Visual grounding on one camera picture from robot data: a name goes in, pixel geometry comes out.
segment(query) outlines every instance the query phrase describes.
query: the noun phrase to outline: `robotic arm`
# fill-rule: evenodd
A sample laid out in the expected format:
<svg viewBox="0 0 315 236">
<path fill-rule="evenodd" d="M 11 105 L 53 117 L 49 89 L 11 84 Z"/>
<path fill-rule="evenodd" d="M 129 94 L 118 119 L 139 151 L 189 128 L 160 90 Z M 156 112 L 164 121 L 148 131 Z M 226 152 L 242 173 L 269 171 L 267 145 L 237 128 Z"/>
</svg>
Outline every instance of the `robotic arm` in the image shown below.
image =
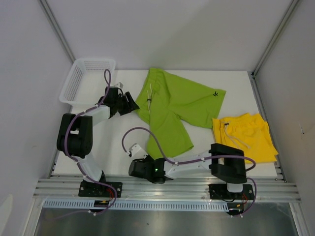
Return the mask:
<svg viewBox="0 0 315 236">
<path fill-rule="evenodd" d="M 240 158 L 223 158 L 219 163 L 216 156 L 240 156 Z M 239 199 L 245 194 L 247 199 L 253 199 L 252 186 L 247 182 L 244 153 L 242 150 L 221 144 L 212 144 L 211 149 L 201 154 L 184 158 L 184 164 L 179 163 L 183 158 L 172 158 L 172 162 L 164 158 L 154 160 L 138 144 L 129 149 L 129 156 L 136 158 L 129 167 L 129 175 L 144 178 L 151 183 L 163 184 L 168 180 L 198 173 L 208 173 L 223 180 L 226 184 L 210 184 L 211 199 Z"/>
<path fill-rule="evenodd" d="M 110 184 L 117 190 L 118 197 L 120 197 L 123 183 L 107 182 L 104 172 L 95 162 L 91 153 L 93 146 L 93 126 L 103 120 L 110 119 L 117 112 L 122 116 L 139 109 L 139 107 L 133 101 L 129 92 L 124 94 L 122 89 L 118 87 L 106 87 L 107 89 L 109 89 L 107 97 L 99 107 L 86 112 L 74 121 L 67 139 L 67 150 L 72 157 L 75 157 L 83 172 L 89 178 L 97 182 Z M 75 116 L 75 114 L 66 113 L 63 115 L 61 121 L 57 138 L 57 149 L 64 152 L 65 155 L 65 135 Z M 108 188 L 91 181 L 87 176 L 83 176 L 79 190 L 80 197 L 110 197 Z"/>
</svg>

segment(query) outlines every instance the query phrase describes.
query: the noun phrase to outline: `yellow shorts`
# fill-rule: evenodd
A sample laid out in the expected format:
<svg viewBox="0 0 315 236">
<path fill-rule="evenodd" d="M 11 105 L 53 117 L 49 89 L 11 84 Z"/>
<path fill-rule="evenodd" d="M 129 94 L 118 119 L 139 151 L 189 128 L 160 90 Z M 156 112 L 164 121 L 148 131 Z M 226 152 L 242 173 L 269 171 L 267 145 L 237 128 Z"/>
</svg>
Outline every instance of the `yellow shorts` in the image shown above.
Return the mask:
<svg viewBox="0 0 315 236">
<path fill-rule="evenodd" d="M 268 123 L 260 114 L 213 119 L 212 125 L 217 143 L 243 150 L 256 163 L 276 161 L 278 152 L 271 142 Z"/>
</svg>

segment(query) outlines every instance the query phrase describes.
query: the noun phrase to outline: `metal floor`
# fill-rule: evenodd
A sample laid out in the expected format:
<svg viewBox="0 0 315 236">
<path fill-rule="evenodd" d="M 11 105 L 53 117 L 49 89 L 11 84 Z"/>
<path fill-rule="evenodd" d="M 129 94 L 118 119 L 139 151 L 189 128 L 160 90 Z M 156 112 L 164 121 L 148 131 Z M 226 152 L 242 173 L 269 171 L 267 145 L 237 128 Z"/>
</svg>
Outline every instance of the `metal floor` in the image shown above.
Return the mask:
<svg viewBox="0 0 315 236">
<path fill-rule="evenodd" d="M 298 236 L 289 204 L 256 203 L 244 218 L 225 212 L 109 210 L 103 215 L 57 216 L 43 208 L 37 236 Z"/>
</svg>

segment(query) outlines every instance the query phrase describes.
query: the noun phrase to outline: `drawstring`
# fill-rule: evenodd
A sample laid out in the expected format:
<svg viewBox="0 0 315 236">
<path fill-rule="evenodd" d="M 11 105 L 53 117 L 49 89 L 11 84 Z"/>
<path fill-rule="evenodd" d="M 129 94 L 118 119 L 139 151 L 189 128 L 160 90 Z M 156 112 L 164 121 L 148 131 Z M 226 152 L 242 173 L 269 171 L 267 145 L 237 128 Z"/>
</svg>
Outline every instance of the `drawstring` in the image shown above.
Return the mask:
<svg viewBox="0 0 315 236">
<path fill-rule="evenodd" d="M 150 104 L 151 104 L 151 101 L 152 101 L 152 87 L 151 87 L 151 85 L 152 85 L 152 84 L 150 84 L 150 90 L 151 90 L 150 95 L 149 95 L 149 92 L 147 91 L 147 95 L 148 95 L 147 101 L 148 101 L 148 110 L 149 110 L 149 113 L 150 113 Z"/>
<path fill-rule="evenodd" d="M 245 143 L 244 141 L 240 140 L 239 138 L 237 138 L 237 137 L 235 137 L 235 136 L 233 136 L 233 135 L 228 134 L 228 132 L 227 132 L 227 127 L 228 127 L 228 125 L 230 125 L 230 123 L 229 123 L 229 122 L 223 122 L 223 123 L 224 123 L 224 131 L 225 131 L 225 134 L 230 138 L 230 140 L 232 140 L 232 142 L 238 147 L 238 149 L 241 149 L 241 147 L 238 145 L 237 142 L 235 142 L 234 139 L 236 139 L 236 140 L 239 141 L 240 143 L 244 144 L 248 149 L 251 148 L 251 146 L 249 146 L 249 145 L 248 145 L 247 143 Z"/>
</svg>

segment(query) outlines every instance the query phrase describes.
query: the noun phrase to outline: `white wall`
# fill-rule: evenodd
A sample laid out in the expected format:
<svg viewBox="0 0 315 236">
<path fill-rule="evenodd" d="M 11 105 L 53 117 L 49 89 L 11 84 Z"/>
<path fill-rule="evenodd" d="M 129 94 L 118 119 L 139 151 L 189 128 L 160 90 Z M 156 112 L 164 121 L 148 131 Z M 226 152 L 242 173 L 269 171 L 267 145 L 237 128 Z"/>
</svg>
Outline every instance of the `white wall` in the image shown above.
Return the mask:
<svg viewBox="0 0 315 236">
<path fill-rule="evenodd" d="M 37 1 L 0 1 L 0 203 L 13 194 L 4 236 L 20 235 L 37 180 L 48 174 L 70 67 Z"/>
<path fill-rule="evenodd" d="M 252 71 L 290 0 L 49 0 L 77 58 Z"/>
<path fill-rule="evenodd" d="M 315 1 L 302 1 L 257 77 L 284 173 L 297 183 L 311 235 L 315 235 L 314 10 Z"/>
</svg>

